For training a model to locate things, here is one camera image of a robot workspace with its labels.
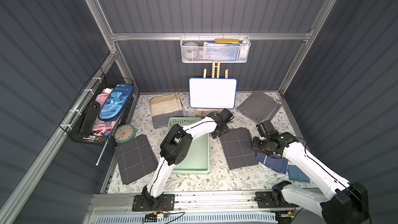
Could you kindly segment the navy blue striped pillowcase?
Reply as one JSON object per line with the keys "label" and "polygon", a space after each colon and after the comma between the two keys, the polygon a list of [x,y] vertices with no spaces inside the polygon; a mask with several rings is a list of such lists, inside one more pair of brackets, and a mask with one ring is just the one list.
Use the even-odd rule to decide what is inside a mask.
{"label": "navy blue striped pillowcase", "polygon": [[288,159],[286,159],[285,157],[281,157],[277,154],[274,154],[272,156],[267,156],[263,153],[257,153],[256,159],[261,165],[277,173],[280,174],[287,173]]}

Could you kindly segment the mint green plastic basket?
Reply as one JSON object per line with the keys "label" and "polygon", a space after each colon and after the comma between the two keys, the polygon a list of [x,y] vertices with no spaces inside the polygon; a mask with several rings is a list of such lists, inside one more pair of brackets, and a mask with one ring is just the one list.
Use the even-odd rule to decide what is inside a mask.
{"label": "mint green plastic basket", "polygon": [[[175,124],[185,127],[201,120],[200,117],[172,117],[169,119],[168,130]],[[202,135],[194,140],[189,148],[186,158],[178,164],[174,174],[209,174],[209,134]]]}

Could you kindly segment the beige grey striped pillowcase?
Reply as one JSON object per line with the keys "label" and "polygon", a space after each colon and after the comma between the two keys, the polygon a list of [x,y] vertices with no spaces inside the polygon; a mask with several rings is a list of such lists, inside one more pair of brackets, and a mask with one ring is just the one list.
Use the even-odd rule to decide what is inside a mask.
{"label": "beige grey striped pillowcase", "polygon": [[168,126],[172,117],[183,117],[184,110],[178,93],[154,97],[149,101],[153,127]]}

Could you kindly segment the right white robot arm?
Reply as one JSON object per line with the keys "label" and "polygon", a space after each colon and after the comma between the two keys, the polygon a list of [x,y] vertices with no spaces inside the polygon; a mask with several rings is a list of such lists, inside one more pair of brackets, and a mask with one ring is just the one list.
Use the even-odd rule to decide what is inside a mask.
{"label": "right white robot arm", "polygon": [[267,120],[256,126],[252,149],[271,156],[281,155],[293,162],[321,190],[320,194],[282,181],[272,187],[275,206],[295,204],[322,217],[327,224],[363,224],[371,222],[367,189],[351,183],[317,159],[289,132],[279,133]]}

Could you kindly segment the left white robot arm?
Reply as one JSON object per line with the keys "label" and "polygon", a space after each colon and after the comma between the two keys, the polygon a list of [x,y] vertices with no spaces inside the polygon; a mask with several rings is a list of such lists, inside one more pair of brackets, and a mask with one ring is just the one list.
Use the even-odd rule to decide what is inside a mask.
{"label": "left white robot arm", "polygon": [[203,135],[211,134],[212,138],[218,138],[229,132],[227,124],[232,122],[233,118],[233,114],[225,108],[219,113],[212,112],[191,125],[173,125],[161,143],[160,161],[154,176],[143,188],[142,197],[145,204],[151,209],[158,207],[167,180],[175,166],[186,158],[193,141]]}

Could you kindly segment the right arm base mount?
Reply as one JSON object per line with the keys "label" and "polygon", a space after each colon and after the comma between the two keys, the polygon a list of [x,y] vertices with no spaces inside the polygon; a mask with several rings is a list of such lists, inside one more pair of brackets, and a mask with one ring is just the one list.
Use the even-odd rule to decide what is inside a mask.
{"label": "right arm base mount", "polygon": [[281,194],[273,191],[258,191],[255,193],[255,201],[258,208],[291,208],[296,209],[298,205],[288,203]]}

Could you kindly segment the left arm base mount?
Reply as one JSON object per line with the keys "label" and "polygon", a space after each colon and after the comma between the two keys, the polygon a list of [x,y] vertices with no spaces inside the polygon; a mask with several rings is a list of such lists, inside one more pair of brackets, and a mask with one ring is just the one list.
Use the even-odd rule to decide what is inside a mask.
{"label": "left arm base mount", "polygon": [[173,211],[175,205],[174,194],[162,194],[157,198],[146,197],[143,195],[136,195],[134,197],[132,211],[133,212],[160,212]]}

